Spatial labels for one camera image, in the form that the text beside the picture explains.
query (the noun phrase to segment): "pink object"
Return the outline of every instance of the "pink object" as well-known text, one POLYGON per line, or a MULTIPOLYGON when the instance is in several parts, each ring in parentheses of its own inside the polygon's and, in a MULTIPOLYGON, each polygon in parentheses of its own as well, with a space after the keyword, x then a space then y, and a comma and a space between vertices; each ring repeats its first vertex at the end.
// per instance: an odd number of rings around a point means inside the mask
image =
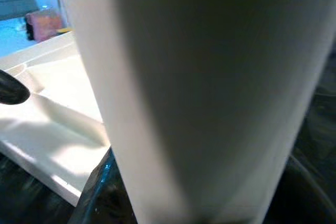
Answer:
POLYGON ((33 26, 34 39, 37 42, 51 38, 62 28, 62 20, 53 9, 29 13, 26 17, 28 23, 33 26))

